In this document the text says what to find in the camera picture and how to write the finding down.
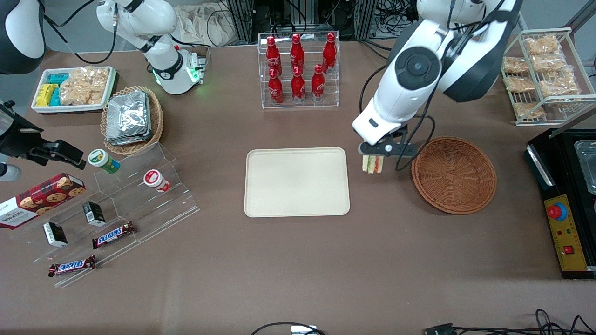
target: wicker basket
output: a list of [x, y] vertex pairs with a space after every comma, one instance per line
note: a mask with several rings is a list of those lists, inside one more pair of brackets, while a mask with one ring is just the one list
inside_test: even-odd
[[[149, 141], [137, 142], [132, 144], [125, 144], [125, 145], [111, 145], [108, 141], [104, 141], [105, 147], [108, 148], [113, 153], [122, 154], [125, 156], [130, 156], [137, 151], [140, 151], [151, 144], [159, 141], [159, 138], [162, 135], [163, 130], [163, 114], [162, 114], [162, 107], [157, 101], [157, 97], [150, 89], [141, 87], [141, 86], [133, 86], [127, 87], [121, 91], [116, 92], [114, 96], [128, 94], [134, 90], [138, 89], [139, 91], [143, 91], [149, 95], [149, 108], [151, 112], [151, 128], [153, 129], [153, 136]], [[101, 133], [105, 137], [105, 129], [107, 124], [107, 112], [108, 107], [107, 105], [104, 106], [104, 111], [101, 113]]]
[[412, 164], [412, 178], [426, 201], [451, 214], [478, 212], [496, 191], [491, 160], [474, 144], [457, 137], [430, 141]]

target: cookie box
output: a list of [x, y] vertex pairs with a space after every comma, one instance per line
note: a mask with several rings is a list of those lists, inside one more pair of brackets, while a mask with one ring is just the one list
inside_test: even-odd
[[17, 228], [84, 192], [81, 180], [66, 173], [53, 176], [0, 204], [0, 228]]

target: cookie image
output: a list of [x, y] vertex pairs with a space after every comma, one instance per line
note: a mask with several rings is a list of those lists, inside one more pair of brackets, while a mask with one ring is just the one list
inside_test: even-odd
[[77, 188], [73, 188], [72, 190], [70, 190], [69, 196], [76, 197], [76, 196], [79, 196], [79, 195], [81, 195], [83, 193], [85, 193], [85, 188], [84, 187], [77, 187]]
[[62, 201], [66, 198], [66, 194], [64, 193], [54, 193], [54, 194], [50, 194], [46, 200], [49, 203], [57, 203], [58, 201]]
[[31, 200], [31, 197], [26, 197], [26, 198], [22, 199], [18, 205], [21, 208], [29, 208], [29, 209], [37, 207], [37, 205], [33, 203], [33, 200]]
[[70, 181], [70, 179], [66, 178], [66, 177], [62, 177], [58, 180], [58, 182], [56, 183], [56, 186], [60, 187], [61, 189], [68, 190], [71, 186], [73, 185], [73, 182]]
[[48, 207], [42, 207], [42, 208], [36, 210], [35, 213], [41, 215], [41, 214], [49, 211], [50, 209], [52, 209], [52, 207], [49, 207], [49, 206]]

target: red bottle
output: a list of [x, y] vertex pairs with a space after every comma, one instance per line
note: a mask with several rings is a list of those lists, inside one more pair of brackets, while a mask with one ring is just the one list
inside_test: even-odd
[[290, 48], [290, 60], [292, 69], [294, 66], [300, 67], [300, 71], [304, 73], [304, 49], [300, 44], [300, 34], [292, 35], [292, 47]]
[[300, 67], [294, 66], [292, 68], [292, 73], [294, 73], [294, 76], [292, 77], [292, 98], [294, 99], [294, 103], [301, 105], [306, 100], [302, 70]]
[[273, 36], [267, 36], [267, 65], [270, 69], [275, 69], [277, 75], [281, 76], [281, 56], [280, 51], [275, 46], [275, 38]]
[[333, 73], [335, 69], [335, 61], [337, 55], [337, 47], [335, 45], [335, 33], [327, 34], [327, 43], [323, 47], [323, 72]]
[[311, 81], [312, 101], [320, 103], [323, 101], [325, 91], [325, 76], [323, 76], [323, 65], [315, 65], [315, 74]]
[[281, 106], [284, 102], [284, 92], [281, 89], [281, 81], [277, 78], [277, 70], [269, 69], [269, 94], [274, 106]]

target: table surface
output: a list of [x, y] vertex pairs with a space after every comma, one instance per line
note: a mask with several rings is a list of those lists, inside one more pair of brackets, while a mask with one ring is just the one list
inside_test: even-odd
[[[140, 52], [115, 52], [105, 62], [117, 69], [119, 89], [141, 85], [157, 94], [161, 142], [178, 158], [201, 211], [66, 289], [55, 289], [55, 280], [32, 265], [35, 251], [3, 229], [0, 333], [228, 335], [295, 321], [329, 335], [419, 334], [446, 322], [533, 326], [536, 308], [564, 324], [576, 314], [595, 324], [596, 281], [560, 279], [538, 187], [523, 160], [527, 140], [545, 129], [512, 124], [502, 84], [470, 103], [443, 95], [431, 103], [435, 136], [475, 143], [498, 177], [488, 207], [455, 216], [427, 204], [408, 170], [392, 172], [394, 159], [379, 175], [361, 171], [360, 138], [350, 124], [362, 84], [382, 59], [356, 42], [342, 43], [339, 107], [264, 111], [256, 54], [255, 46], [212, 49], [205, 84], [180, 96], [157, 86]], [[49, 52], [42, 67], [82, 65], [74, 55]], [[27, 118], [45, 138], [84, 152], [102, 147], [99, 114], [29, 111]], [[429, 129], [424, 125], [415, 140]], [[350, 212], [248, 218], [247, 153], [302, 147], [345, 149]], [[62, 171], [88, 182], [97, 171], [17, 163], [24, 175], [0, 184], [0, 201]]]

